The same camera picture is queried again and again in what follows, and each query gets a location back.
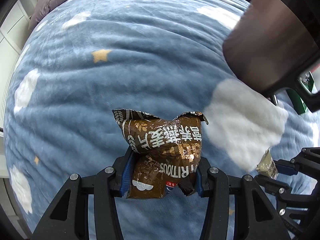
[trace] bed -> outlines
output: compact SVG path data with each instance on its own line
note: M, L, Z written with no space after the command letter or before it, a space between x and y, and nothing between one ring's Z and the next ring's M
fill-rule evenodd
M317 147L319 114L297 115L241 83L222 44L245 0L67 0L34 28L16 63L4 116L10 182L34 231L66 179L96 174L128 147L112 109L164 119L201 111L202 155L228 175L256 175L270 148L290 160ZM279 175L293 193L315 182ZM124 239L199 239L207 200L179 188L163 199L116 199ZM228 240L234 200L230 198ZM95 239L93 199L90 239Z

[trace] green object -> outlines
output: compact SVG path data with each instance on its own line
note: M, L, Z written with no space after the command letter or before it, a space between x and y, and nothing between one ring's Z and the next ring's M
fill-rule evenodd
M302 82L302 84L312 92L313 86L315 84L313 76L311 72L309 72L309 76ZM297 94L296 91L292 89L287 89L287 94L293 104L293 108L297 112L297 114L304 114L307 111L307 106L301 99L301 97Z

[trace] chair backrest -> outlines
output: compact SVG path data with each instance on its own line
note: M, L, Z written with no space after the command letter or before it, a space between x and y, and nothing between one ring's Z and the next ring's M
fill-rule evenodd
M320 94L311 94L300 75L319 64L320 12L304 0L252 0L223 44L235 75L269 97L282 88L298 92L311 111Z

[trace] star pattern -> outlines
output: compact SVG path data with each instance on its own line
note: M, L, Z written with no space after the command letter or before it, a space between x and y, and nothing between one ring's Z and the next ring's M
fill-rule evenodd
M97 63L98 61L107 61L108 54L111 52L111 49L100 49L92 52L93 63Z
M38 163L39 163L39 158L38 158L38 156L35 157L35 163L36 163L36 165L38 165Z

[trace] snack bag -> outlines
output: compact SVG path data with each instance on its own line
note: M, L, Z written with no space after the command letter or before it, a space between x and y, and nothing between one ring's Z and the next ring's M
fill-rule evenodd
M261 161L257 165L256 171L266 177L276 179L278 176L278 170L276 164L274 163L269 149L262 156Z
M183 113L171 121L133 110L112 112L125 140L141 156L127 198L163 198L181 180L179 187L184 194L194 193L201 122L208 124L201 112Z

